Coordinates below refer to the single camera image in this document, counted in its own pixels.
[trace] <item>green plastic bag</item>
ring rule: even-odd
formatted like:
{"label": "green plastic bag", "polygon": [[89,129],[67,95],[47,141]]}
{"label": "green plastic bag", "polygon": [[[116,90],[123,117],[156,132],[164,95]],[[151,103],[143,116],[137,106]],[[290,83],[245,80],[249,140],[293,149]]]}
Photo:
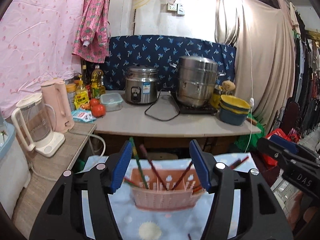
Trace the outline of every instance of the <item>green plastic bag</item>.
{"label": "green plastic bag", "polygon": [[[248,114],[248,117],[251,118],[251,119],[254,119],[251,114]],[[239,136],[238,140],[235,142],[235,145],[240,149],[242,150],[243,152],[245,151],[245,149],[247,148],[247,145],[248,145],[248,142],[249,142],[249,139],[250,139],[250,142],[249,142],[249,146],[248,146],[248,149],[247,151],[250,151],[252,149],[256,149],[257,148],[257,142],[258,142],[258,139],[260,139],[261,137],[265,137],[265,130],[263,128],[263,126],[258,122],[257,124],[257,127],[261,130],[261,133],[255,133],[255,134],[252,134],[251,135],[251,139],[250,139],[250,134],[248,135],[241,135]]]}

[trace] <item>pink kettle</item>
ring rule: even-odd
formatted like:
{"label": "pink kettle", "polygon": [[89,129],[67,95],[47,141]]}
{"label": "pink kettle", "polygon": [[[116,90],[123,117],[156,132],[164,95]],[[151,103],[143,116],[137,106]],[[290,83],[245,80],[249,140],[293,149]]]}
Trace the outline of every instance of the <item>pink kettle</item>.
{"label": "pink kettle", "polygon": [[52,106],[54,113],[48,109],[50,123],[54,131],[65,133],[73,128],[72,118],[67,96],[66,83],[61,78],[52,79],[41,85],[44,102]]}

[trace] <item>navy blue palm tree fabric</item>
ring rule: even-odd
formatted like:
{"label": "navy blue palm tree fabric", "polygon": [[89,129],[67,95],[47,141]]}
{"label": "navy blue palm tree fabric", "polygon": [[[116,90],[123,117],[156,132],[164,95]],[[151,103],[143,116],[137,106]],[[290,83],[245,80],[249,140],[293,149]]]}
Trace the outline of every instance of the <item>navy blue palm tree fabric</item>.
{"label": "navy blue palm tree fabric", "polygon": [[[147,65],[159,69],[160,88],[176,90],[177,70],[169,63],[178,64],[179,57],[194,55],[213,59],[218,63],[218,71],[225,72],[217,80],[234,81],[236,49],[229,45],[185,37],[134,35],[112,37],[109,44],[110,57],[106,57],[100,68],[105,73],[105,87],[108,90],[123,90],[125,74],[132,65]],[[90,72],[94,63],[87,62]]]}

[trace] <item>tomato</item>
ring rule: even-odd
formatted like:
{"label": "tomato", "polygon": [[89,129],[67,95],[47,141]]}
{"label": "tomato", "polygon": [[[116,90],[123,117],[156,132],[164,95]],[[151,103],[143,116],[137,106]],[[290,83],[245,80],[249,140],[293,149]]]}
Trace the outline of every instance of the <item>tomato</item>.
{"label": "tomato", "polygon": [[106,114],[106,108],[104,105],[98,104],[91,107],[91,112],[94,117],[104,116]]}
{"label": "tomato", "polygon": [[92,98],[90,100],[90,106],[96,106],[96,105],[99,105],[99,104],[100,104],[100,101],[98,99]]}

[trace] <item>wooden table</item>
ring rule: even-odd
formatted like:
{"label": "wooden table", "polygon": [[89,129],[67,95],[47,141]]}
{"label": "wooden table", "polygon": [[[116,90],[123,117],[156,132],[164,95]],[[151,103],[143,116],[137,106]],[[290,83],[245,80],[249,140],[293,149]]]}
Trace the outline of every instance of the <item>wooden table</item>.
{"label": "wooden table", "polygon": [[[118,92],[124,96],[124,91],[108,92]],[[144,114],[148,107],[130,105],[124,101],[121,110],[107,112],[104,117],[95,121],[95,132],[142,137],[197,138],[246,135],[251,130],[248,121],[234,126],[208,114],[180,114],[171,121],[161,122]],[[150,108],[148,114],[169,119],[177,114],[175,102],[167,92],[162,92],[159,101]],[[260,132],[258,127],[252,126],[253,134]]]}
{"label": "wooden table", "polygon": [[[71,132],[91,134],[95,127],[96,125],[92,123],[76,122]],[[35,151],[26,153],[27,159],[33,163],[34,169],[39,174],[58,179],[65,170],[72,168],[89,138],[86,135],[76,135],[69,132],[64,135],[65,142],[51,158],[46,158]],[[20,193],[12,221],[27,239],[29,239],[38,212],[54,184],[54,182],[39,178],[31,172],[28,187]]]}

